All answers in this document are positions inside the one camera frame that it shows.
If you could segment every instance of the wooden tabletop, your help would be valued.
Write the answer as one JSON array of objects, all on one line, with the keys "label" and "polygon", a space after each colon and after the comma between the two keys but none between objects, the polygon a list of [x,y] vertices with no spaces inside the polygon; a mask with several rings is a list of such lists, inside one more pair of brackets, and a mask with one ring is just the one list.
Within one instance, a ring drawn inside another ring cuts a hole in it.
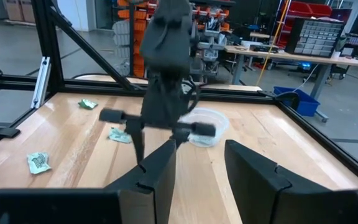
[{"label": "wooden tabletop", "polygon": [[269,39],[270,35],[267,34],[260,34],[258,32],[251,32],[250,37],[262,38],[262,39]]},{"label": "wooden tabletop", "polygon": [[[103,81],[103,82],[115,82],[109,75],[84,75],[76,78],[77,80],[93,80],[93,81]],[[128,78],[131,83],[137,84],[147,84],[147,80],[139,78]],[[243,85],[224,85],[224,84],[211,84],[203,86],[203,88],[214,88],[220,90],[241,90],[241,91],[258,91],[262,90],[258,86],[243,86]]]},{"label": "wooden tabletop", "polygon": [[[225,51],[234,54],[244,54],[244,55],[251,55],[257,57],[266,57],[268,55],[267,52],[254,52],[245,47],[241,46],[226,46]],[[309,57],[309,56],[302,56],[302,55],[293,55],[288,54],[286,52],[270,54],[270,58],[279,58],[279,59],[289,59],[289,60],[298,60],[298,61],[305,61],[305,62],[315,62],[315,63],[322,63],[322,64],[337,64],[337,65],[350,65],[350,66],[357,66],[358,67],[358,60],[356,59],[348,59],[345,57],[339,57],[337,59],[332,58],[321,58],[321,57]]]},{"label": "wooden tabletop", "polygon": [[[99,103],[94,110],[81,99]],[[19,127],[15,139],[0,141],[0,188],[104,187],[136,165],[134,147],[108,139],[120,124],[98,121],[104,108],[139,114],[142,98],[58,93]],[[227,179],[224,142],[234,139],[329,189],[358,189],[358,178],[274,105],[201,101],[230,120],[217,146],[185,143],[177,154],[170,223],[241,223]],[[145,156],[169,131],[145,129]],[[29,172],[26,155],[47,152],[52,170]]]}]

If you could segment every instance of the green snack wrapper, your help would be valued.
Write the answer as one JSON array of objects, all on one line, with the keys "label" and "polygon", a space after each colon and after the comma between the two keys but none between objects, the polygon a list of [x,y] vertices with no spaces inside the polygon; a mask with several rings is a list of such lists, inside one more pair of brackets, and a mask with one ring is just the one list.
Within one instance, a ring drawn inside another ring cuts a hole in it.
[{"label": "green snack wrapper", "polygon": [[51,169],[47,164],[48,154],[46,152],[35,152],[27,155],[27,162],[32,174],[39,174]]},{"label": "green snack wrapper", "polygon": [[129,134],[121,131],[118,128],[111,128],[109,133],[109,139],[117,142],[129,144],[132,142],[132,138]]},{"label": "green snack wrapper", "polygon": [[87,110],[93,110],[93,108],[95,108],[98,105],[97,103],[85,99],[82,99],[80,102],[78,102],[78,104],[80,107]]}]

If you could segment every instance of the table leg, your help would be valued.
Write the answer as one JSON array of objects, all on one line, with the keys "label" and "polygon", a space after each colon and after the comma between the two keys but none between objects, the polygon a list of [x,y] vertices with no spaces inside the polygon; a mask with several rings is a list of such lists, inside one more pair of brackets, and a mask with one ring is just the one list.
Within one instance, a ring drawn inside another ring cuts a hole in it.
[{"label": "table leg", "polygon": [[321,90],[323,89],[324,84],[331,72],[331,65],[319,65],[321,66],[321,70],[318,73],[316,83],[310,93],[310,96],[313,97],[315,100],[318,99],[320,96]]},{"label": "table leg", "polygon": [[[326,83],[326,80],[329,76],[329,74],[331,73],[331,66],[332,65],[319,65],[322,66],[320,72],[318,73],[318,77],[316,80],[316,83],[314,84],[314,87],[310,93],[310,96],[313,97],[315,100],[318,99],[318,97],[320,96],[321,90],[323,90],[323,86]],[[320,110],[316,111],[316,114],[321,117],[321,121],[323,123],[326,123],[328,121],[328,117],[321,112]]]},{"label": "table leg", "polygon": [[316,114],[321,118],[321,121],[323,123],[327,123],[329,117],[327,117],[327,115],[325,115],[323,112],[321,112],[320,110],[316,110]]},{"label": "table leg", "polygon": [[244,66],[244,55],[239,54],[237,56],[238,56],[237,57],[237,63],[236,63],[236,67],[234,69],[234,75],[233,75],[233,79],[232,79],[232,82],[231,82],[233,85],[239,85],[240,84],[242,66]]},{"label": "table leg", "polygon": [[[256,37],[251,37],[251,41],[256,42],[256,41],[257,41]],[[251,71],[255,71],[255,69],[252,68],[252,61],[253,61],[253,59],[254,59],[253,57],[250,57],[250,58],[249,58],[249,62],[248,62],[248,66],[247,66],[247,68],[248,68],[249,70],[251,70]]]}]

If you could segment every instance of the clear plastic bowl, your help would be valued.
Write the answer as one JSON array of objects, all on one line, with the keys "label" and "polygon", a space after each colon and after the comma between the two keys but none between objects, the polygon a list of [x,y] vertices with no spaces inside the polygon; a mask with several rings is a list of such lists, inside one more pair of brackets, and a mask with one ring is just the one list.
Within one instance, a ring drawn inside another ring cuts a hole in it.
[{"label": "clear plastic bowl", "polygon": [[181,117],[180,121],[186,123],[200,122],[215,125],[215,137],[199,136],[197,134],[189,135],[189,142],[198,147],[212,147],[217,145],[223,132],[229,126],[229,120],[224,114],[207,108],[195,108],[192,112]]}]

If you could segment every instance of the blue plastic tub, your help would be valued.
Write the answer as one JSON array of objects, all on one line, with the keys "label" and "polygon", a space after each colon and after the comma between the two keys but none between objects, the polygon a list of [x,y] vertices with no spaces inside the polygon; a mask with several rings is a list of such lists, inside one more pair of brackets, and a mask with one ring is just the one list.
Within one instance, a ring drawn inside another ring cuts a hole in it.
[{"label": "blue plastic tub", "polygon": [[[294,90],[294,88],[275,86],[274,94],[278,95],[281,93],[291,92],[293,90]],[[313,99],[308,94],[306,94],[305,92],[303,92],[302,90],[296,90],[295,93],[297,93],[300,98],[299,107],[297,109],[297,112],[303,116],[314,116],[314,114],[316,113],[317,107],[320,105],[320,103],[318,101],[316,101],[315,99]],[[290,105],[291,101],[289,101],[289,100],[284,101],[284,103],[286,105]]]}]

